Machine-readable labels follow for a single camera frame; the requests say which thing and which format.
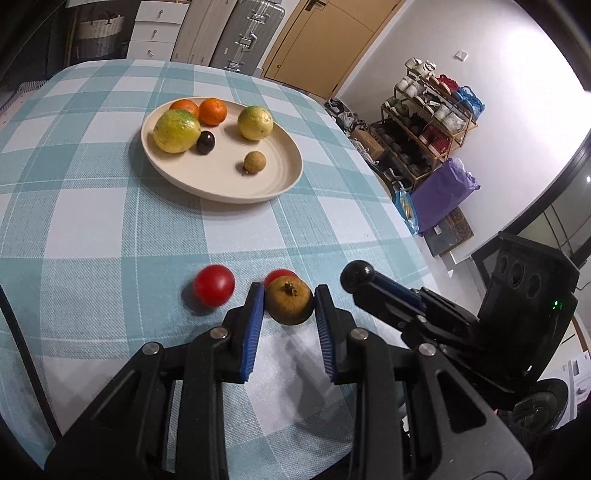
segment orange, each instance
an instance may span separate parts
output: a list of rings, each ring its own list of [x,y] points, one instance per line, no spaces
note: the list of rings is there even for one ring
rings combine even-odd
[[[199,107],[192,100],[177,100],[170,106],[170,110],[186,110],[192,113],[195,118],[199,118]]]
[[[208,98],[199,105],[199,120],[207,125],[215,127],[221,124],[228,114],[228,109],[217,98]]]

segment plaid tablecloth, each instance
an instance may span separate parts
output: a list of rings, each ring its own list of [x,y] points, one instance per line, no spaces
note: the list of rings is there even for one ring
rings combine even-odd
[[[183,96],[266,105],[304,158],[300,182],[259,205],[223,205],[168,183],[139,141],[144,118]],[[290,88],[207,67],[108,60],[67,68],[0,132],[0,284],[65,431],[143,343],[193,339],[241,305],[252,281],[290,268],[330,286],[358,324],[400,341],[339,285],[350,260],[409,287],[432,277],[394,205],[320,105]],[[196,316],[187,285],[227,265],[236,291]],[[324,373],[315,319],[265,318],[255,369],[224,387],[232,479],[308,479],[344,456],[353,395]],[[0,412],[38,463],[53,441],[4,319]]]

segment light switch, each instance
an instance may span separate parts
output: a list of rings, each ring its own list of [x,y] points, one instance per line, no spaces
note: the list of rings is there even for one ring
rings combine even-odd
[[[465,51],[460,50],[458,53],[456,53],[455,58],[460,61],[466,61],[468,54]]]

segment red tomato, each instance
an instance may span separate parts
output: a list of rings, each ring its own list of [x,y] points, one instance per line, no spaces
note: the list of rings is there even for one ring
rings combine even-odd
[[[193,292],[206,307],[216,308],[234,293],[234,274],[223,265],[209,265],[193,280]]]
[[[262,284],[265,286],[265,288],[267,288],[269,286],[269,283],[271,283],[273,280],[279,277],[298,278],[295,272],[292,272],[291,270],[287,270],[285,268],[279,268],[278,270],[273,270],[271,273],[269,273],[265,277],[265,281]]]

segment metal screw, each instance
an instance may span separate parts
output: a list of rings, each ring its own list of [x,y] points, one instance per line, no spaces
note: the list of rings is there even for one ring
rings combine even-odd
[[[418,351],[421,352],[421,354],[423,354],[424,356],[433,356],[435,355],[435,352],[437,352],[437,349],[434,345],[431,345],[430,343],[421,343],[418,346]]]
[[[160,345],[156,342],[146,343],[142,347],[142,353],[144,355],[155,355],[158,353],[158,350],[160,350]]]
[[[228,331],[224,327],[215,327],[211,329],[209,335],[211,335],[212,338],[219,340],[220,338],[226,338],[228,336]]]
[[[354,328],[349,332],[349,335],[355,340],[367,340],[369,338],[369,332],[364,328]]]

